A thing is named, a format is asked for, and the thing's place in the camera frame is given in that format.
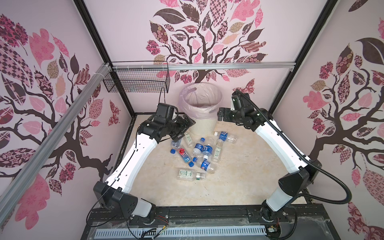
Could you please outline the green label clear bottle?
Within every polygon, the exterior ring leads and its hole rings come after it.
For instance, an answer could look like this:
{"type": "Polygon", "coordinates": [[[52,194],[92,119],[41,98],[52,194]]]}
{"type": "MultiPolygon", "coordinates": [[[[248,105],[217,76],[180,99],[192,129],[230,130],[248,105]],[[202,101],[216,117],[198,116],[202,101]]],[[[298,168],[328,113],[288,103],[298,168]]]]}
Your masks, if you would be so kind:
{"type": "Polygon", "coordinates": [[[185,142],[186,142],[187,146],[189,148],[191,148],[194,145],[194,140],[193,140],[191,134],[186,132],[184,138],[185,138],[185,142]]]}
{"type": "Polygon", "coordinates": [[[222,147],[223,147],[223,141],[221,139],[218,139],[216,146],[215,146],[215,149],[214,149],[213,154],[212,154],[213,162],[218,163],[220,161],[222,147]]]}
{"type": "Polygon", "coordinates": [[[203,181],[206,179],[206,174],[180,168],[177,170],[177,178],[181,181],[203,181]]]}

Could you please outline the blue label white cap bottle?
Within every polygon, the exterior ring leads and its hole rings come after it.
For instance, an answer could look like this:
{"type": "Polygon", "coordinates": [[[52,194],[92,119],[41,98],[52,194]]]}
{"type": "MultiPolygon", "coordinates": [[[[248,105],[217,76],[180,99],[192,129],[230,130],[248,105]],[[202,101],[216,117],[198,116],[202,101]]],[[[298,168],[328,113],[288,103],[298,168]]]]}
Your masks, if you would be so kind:
{"type": "Polygon", "coordinates": [[[211,145],[205,145],[202,149],[203,158],[205,160],[208,160],[209,157],[212,155],[213,147],[211,145]]]}

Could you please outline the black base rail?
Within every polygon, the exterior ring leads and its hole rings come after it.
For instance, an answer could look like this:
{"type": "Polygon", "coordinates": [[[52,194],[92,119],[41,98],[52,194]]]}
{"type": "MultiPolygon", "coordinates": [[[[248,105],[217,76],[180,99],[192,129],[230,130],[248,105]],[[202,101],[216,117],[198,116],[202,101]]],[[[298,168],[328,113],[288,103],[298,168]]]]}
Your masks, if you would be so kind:
{"type": "MultiPolygon", "coordinates": [[[[273,223],[287,223],[298,217],[320,218],[328,220],[329,216],[322,204],[298,204],[294,208],[285,207],[275,214],[273,223]]],[[[134,226],[145,224],[165,224],[196,222],[200,220],[224,220],[224,219],[246,219],[249,223],[266,224],[262,218],[260,205],[238,205],[238,206],[187,206],[187,207],[156,207],[149,217],[123,217],[123,215],[112,213],[105,209],[94,209],[88,217],[88,223],[130,220],[134,226]]]]}

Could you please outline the Pepsi blue label bottle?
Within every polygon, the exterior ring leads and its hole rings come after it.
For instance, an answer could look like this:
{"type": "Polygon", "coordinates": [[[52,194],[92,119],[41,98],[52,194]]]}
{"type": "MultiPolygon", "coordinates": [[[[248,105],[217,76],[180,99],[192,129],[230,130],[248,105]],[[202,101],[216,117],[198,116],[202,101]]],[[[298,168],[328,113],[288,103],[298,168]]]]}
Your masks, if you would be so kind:
{"type": "Polygon", "coordinates": [[[194,161],[195,161],[195,164],[202,170],[204,170],[205,172],[209,173],[209,174],[214,174],[217,170],[217,166],[211,162],[209,162],[208,160],[202,158],[202,157],[199,157],[199,158],[194,158],[194,161]]]}

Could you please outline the white ribbed trash bin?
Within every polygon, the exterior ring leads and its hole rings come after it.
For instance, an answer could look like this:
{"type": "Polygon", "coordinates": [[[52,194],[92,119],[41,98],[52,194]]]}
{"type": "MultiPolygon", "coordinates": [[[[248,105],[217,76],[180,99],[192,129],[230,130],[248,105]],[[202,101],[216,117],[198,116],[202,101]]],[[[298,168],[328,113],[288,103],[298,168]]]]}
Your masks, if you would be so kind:
{"type": "Polygon", "coordinates": [[[217,119],[193,119],[196,123],[189,128],[189,131],[197,136],[207,136],[214,133],[217,119]]]}

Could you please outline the Fiji red flower bottle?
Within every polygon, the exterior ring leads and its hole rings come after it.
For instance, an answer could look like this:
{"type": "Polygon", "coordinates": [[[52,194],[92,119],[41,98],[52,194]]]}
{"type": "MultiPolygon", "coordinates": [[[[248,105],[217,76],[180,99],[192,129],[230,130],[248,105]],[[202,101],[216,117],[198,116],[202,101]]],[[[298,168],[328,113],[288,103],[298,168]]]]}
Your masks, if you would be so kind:
{"type": "Polygon", "coordinates": [[[194,166],[194,162],[192,161],[190,155],[187,153],[187,150],[185,148],[172,148],[170,152],[171,154],[178,154],[182,158],[183,162],[185,162],[190,168],[194,166]]]}

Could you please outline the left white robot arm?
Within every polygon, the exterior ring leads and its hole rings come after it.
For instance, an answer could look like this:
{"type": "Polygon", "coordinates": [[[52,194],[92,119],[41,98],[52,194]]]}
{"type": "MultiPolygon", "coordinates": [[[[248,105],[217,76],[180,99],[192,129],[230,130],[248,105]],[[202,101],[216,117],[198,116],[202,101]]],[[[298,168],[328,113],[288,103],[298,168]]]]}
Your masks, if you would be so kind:
{"type": "Polygon", "coordinates": [[[156,206],[130,194],[135,178],[162,138],[169,136],[178,141],[195,124],[186,114],[171,120],[153,117],[141,123],[127,156],[105,182],[99,181],[94,186],[101,207],[125,219],[132,216],[153,219],[156,206]]]}

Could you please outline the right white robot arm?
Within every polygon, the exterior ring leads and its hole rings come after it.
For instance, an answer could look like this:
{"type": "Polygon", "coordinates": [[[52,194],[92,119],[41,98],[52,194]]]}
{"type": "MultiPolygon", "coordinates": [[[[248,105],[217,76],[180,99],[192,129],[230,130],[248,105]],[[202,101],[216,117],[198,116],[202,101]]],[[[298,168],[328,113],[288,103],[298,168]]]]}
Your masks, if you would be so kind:
{"type": "Polygon", "coordinates": [[[278,128],[274,120],[269,119],[266,110],[256,111],[252,107],[239,110],[219,108],[218,120],[236,123],[258,134],[277,154],[288,173],[278,181],[277,189],[262,203],[261,216],[266,222],[273,222],[276,214],[282,208],[292,203],[299,193],[312,183],[318,174],[319,161],[314,161],[314,167],[305,161],[311,159],[301,151],[293,150],[293,143],[285,140],[284,133],[278,128]]]}

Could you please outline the soda water blue label bottle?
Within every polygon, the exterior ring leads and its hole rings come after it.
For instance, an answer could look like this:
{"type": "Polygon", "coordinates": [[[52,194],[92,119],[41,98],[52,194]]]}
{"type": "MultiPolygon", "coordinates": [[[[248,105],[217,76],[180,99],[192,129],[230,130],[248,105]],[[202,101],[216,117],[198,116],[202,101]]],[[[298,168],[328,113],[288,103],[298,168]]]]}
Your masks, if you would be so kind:
{"type": "Polygon", "coordinates": [[[181,142],[182,142],[182,139],[179,139],[179,140],[172,140],[171,141],[171,147],[172,149],[178,149],[180,146],[181,146],[181,142]]]}

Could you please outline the back aluminium frame rail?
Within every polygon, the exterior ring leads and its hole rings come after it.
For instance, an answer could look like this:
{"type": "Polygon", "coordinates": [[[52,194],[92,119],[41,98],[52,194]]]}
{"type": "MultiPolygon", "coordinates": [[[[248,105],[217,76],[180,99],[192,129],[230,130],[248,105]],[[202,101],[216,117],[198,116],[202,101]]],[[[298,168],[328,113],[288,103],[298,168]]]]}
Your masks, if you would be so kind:
{"type": "Polygon", "coordinates": [[[230,70],[230,69],[294,69],[294,62],[260,62],[260,63],[219,63],[219,64],[160,64],[160,65],[117,65],[114,70],[230,70]]]}

